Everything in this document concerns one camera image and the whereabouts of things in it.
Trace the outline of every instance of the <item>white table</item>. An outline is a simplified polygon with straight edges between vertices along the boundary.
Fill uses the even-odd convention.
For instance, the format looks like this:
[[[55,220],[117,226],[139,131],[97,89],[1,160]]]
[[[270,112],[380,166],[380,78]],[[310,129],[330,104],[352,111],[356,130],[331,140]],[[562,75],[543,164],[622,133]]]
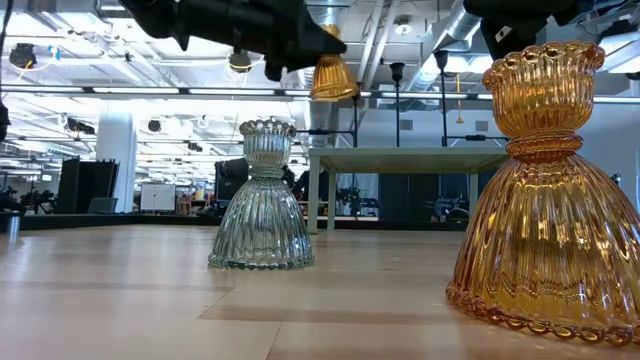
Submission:
[[[327,230],[335,228],[336,174],[471,174],[469,213],[478,201],[478,173],[500,166],[507,159],[503,147],[428,148],[326,148],[310,149],[309,217],[307,229],[318,233],[318,187],[320,166],[329,173]]]

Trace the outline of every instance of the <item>table leg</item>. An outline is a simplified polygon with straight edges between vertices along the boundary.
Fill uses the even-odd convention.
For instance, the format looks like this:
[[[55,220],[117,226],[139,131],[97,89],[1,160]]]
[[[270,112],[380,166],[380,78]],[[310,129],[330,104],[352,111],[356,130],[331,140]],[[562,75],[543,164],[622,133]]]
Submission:
[[[309,202],[307,230],[309,234],[318,233],[318,188],[320,187],[320,158],[311,156],[309,168]]]
[[[476,212],[477,203],[478,203],[478,174],[474,173],[474,174],[470,174],[470,177],[469,177],[469,216],[473,216],[473,214]]]
[[[327,230],[336,228],[336,174],[329,174],[329,211],[327,217]]]

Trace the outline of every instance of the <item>ceiling light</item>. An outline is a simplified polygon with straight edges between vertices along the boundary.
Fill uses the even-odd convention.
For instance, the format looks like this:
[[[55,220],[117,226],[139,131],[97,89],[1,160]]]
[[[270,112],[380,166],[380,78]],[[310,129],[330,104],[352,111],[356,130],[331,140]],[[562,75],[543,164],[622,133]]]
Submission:
[[[640,97],[594,96],[593,102],[596,104],[640,104]]]
[[[3,170],[11,175],[40,175],[40,170]]]
[[[393,24],[396,26],[395,32],[400,36],[407,35],[413,30],[409,22],[411,17],[409,15],[400,15],[395,18]]]
[[[469,63],[467,62],[467,59],[462,56],[449,56],[444,71],[452,73],[468,72],[470,71]],[[438,64],[436,63],[435,56],[432,55],[429,57],[429,59],[427,59],[427,61],[422,66],[422,72],[427,74],[440,73],[440,69],[438,68]]]
[[[381,97],[396,97],[396,93],[394,92],[383,92],[380,94]],[[401,99],[441,99],[442,94],[437,93],[400,93]]]
[[[640,32],[637,24],[632,24],[629,20],[618,20],[600,34],[597,42],[607,55],[611,55],[638,39],[640,39]]]
[[[640,71],[640,56],[636,56],[627,62],[620,64],[612,69],[609,69],[610,73],[637,73]]]
[[[97,93],[110,93],[110,94],[179,94],[180,90],[177,88],[151,88],[151,87],[128,87],[128,88],[93,88],[93,91]]]
[[[489,55],[476,56],[469,64],[469,72],[483,74],[493,65],[493,59]]]
[[[31,85],[2,85],[5,92],[28,92],[28,93],[72,93],[84,90],[78,86],[31,86]]]
[[[206,115],[202,115],[202,118],[198,119],[198,128],[206,129],[209,127],[209,119]]]
[[[274,95],[273,90],[255,89],[189,89],[193,95]]]
[[[284,94],[287,96],[309,96],[308,90],[285,90]]]
[[[404,36],[407,35],[411,32],[411,30],[413,30],[413,28],[411,27],[411,25],[409,24],[403,24],[403,25],[398,25],[396,26],[396,34],[400,35],[400,36]]]

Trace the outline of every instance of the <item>white cabinet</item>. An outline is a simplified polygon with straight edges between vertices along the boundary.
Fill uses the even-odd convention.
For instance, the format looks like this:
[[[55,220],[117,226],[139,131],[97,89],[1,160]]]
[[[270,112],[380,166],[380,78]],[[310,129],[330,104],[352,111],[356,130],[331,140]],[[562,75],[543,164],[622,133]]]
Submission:
[[[140,211],[175,211],[176,186],[165,184],[142,184]]]

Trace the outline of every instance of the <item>vase base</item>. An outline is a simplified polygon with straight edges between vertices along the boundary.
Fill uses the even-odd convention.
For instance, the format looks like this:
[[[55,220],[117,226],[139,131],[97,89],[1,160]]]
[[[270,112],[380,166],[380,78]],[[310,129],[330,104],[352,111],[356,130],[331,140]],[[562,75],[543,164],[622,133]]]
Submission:
[[[611,345],[640,345],[640,326],[633,327],[584,327],[570,324],[555,324],[545,320],[532,320],[525,316],[509,314],[500,307],[487,308],[480,299],[472,299],[468,291],[460,291],[453,283],[447,285],[447,299],[456,309],[479,320],[494,325],[504,326],[512,330],[527,329],[536,335],[553,334],[562,340],[581,339],[589,344],[606,341]]]
[[[313,265],[314,260],[313,256],[279,261],[256,261],[252,259],[234,260],[217,256],[209,256],[209,265],[218,268],[241,270],[292,270],[311,266]]]

